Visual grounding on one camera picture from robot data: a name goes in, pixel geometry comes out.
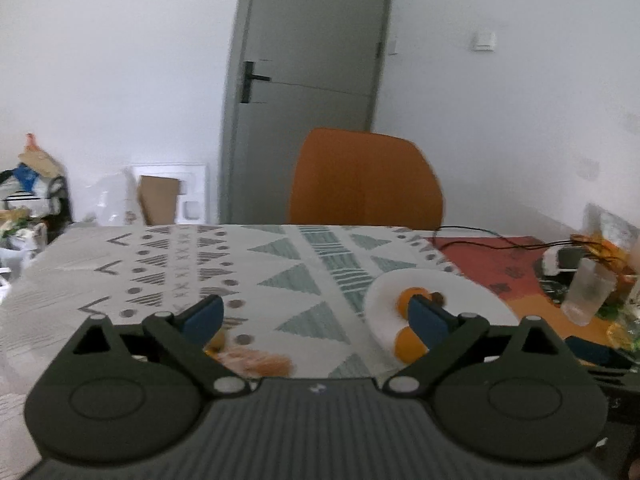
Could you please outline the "brown lychee fruit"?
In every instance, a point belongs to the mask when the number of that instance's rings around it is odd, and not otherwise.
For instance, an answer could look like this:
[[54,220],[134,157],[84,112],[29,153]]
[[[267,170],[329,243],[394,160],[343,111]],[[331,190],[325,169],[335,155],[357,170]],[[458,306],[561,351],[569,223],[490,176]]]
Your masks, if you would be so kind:
[[436,304],[436,306],[439,306],[441,308],[446,304],[446,299],[440,292],[432,293],[432,301],[434,302],[434,304]]

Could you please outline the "pile of bags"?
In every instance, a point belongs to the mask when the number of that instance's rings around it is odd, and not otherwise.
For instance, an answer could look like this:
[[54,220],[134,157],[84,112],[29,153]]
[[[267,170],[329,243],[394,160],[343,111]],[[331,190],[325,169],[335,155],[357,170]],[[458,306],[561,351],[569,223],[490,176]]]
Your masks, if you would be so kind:
[[27,133],[17,166],[1,173],[2,281],[16,281],[72,221],[63,167]]

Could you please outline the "red orange mat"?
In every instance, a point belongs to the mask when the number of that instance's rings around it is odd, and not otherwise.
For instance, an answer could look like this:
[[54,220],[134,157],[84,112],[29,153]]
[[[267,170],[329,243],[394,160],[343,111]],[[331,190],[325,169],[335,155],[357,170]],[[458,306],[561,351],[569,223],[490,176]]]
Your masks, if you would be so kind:
[[611,344],[610,321],[593,318],[588,325],[578,326],[541,288],[535,264],[544,251],[523,248],[538,244],[535,237],[509,236],[503,240],[480,231],[441,230],[427,238],[462,274],[497,295],[519,318],[536,314],[562,338],[576,336],[595,344]]

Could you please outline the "orange chair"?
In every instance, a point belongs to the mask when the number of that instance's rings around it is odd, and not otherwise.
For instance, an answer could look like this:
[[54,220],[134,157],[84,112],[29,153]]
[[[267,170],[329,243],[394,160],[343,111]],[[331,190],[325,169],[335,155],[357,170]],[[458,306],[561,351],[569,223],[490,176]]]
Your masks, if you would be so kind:
[[294,224],[442,225],[445,200],[431,165],[410,141],[317,128],[299,153],[288,208]]

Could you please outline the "white wall switch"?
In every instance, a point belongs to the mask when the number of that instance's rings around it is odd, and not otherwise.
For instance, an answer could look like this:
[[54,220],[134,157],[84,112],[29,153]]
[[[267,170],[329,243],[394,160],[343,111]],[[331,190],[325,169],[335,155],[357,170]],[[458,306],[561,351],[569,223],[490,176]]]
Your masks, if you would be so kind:
[[473,40],[472,48],[475,52],[495,52],[497,47],[497,33],[493,30],[479,30]]

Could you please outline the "small orange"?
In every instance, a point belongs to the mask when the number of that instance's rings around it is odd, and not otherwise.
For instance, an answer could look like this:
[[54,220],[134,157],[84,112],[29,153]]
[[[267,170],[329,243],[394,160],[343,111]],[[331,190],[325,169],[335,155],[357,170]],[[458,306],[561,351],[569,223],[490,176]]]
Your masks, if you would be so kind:
[[213,336],[213,338],[205,345],[204,351],[209,356],[216,356],[217,353],[224,350],[224,346],[226,345],[226,330],[221,328],[218,332]]

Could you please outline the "white round plate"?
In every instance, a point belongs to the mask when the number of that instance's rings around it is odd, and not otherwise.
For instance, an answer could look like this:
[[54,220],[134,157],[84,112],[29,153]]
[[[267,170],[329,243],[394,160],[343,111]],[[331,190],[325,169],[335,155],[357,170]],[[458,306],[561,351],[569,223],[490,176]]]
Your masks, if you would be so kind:
[[492,325],[518,318],[488,289],[444,271],[404,269],[385,273],[367,291],[364,319],[374,338],[396,361],[416,362],[463,322],[465,313]]

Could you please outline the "clear plastic cup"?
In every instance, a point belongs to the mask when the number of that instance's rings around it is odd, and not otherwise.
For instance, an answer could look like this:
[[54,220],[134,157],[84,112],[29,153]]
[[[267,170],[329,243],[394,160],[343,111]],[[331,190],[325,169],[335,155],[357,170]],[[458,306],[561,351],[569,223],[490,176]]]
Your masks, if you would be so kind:
[[562,313],[578,326],[588,325],[616,284],[617,276],[607,266],[582,258],[561,304]]

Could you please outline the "peeled pomelo piece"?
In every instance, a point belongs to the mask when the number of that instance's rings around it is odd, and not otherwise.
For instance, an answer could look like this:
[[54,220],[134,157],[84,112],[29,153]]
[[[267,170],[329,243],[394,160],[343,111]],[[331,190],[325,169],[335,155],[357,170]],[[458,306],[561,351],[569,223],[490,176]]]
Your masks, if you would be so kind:
[[221,351],[216,360],[232,372],[247,378],[288,377],[293,363],[288,356],[244,347]]

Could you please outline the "patterned white tablecloth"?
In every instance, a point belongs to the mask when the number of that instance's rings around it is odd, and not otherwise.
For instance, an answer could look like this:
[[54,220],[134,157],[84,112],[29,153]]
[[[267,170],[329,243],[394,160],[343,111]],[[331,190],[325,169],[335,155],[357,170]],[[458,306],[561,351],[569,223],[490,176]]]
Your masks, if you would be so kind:
[[494,294],[461,284],[459,268],[404,228],[161,226],[73,228],[32,260],[1,306],[1,474],[38,460],[23,419],[27,393],[93,314],[139,323],[210,295],[224,300],[233,347],[284,354],[297,377],[383,376],[398,367],[378,345],[363,300],[383,273],[424,269],[452,292],[448,309],[495,324],[514,316]]

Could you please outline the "white foam board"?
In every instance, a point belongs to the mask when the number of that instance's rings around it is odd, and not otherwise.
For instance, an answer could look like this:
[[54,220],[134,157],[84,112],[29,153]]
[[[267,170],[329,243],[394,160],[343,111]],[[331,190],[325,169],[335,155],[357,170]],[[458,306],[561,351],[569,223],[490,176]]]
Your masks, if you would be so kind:
[[148,226],[206,222],[205,165],[136,165],[131,167],[131,172]]

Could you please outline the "brown cardboard box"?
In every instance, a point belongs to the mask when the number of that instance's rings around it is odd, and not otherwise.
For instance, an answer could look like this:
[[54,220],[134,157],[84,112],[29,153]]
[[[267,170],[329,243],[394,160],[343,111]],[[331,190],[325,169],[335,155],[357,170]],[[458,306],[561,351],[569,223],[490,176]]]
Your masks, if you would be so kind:
[[148,226],[175,224],[180,181],[173,178],[141,176],[138,199]]

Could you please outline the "large orange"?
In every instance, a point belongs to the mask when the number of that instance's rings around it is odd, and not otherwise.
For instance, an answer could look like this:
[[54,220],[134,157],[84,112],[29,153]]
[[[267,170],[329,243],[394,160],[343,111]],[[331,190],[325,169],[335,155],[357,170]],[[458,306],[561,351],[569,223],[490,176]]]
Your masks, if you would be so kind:
[[394,356],[400,362],[412,364],[425,356],[427,352],[427,346],[409,326],[405,326],[396,334]]

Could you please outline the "grey door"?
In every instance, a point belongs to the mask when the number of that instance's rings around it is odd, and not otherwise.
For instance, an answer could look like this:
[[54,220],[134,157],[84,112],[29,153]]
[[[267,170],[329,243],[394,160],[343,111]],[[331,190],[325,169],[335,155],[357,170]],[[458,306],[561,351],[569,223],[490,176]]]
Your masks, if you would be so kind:
[[[282,223],[314,128],[366,130],[380,80],[390,0],[239,0],[222,120],[218,217]],[[242,104],[243,64],[255,81]]]

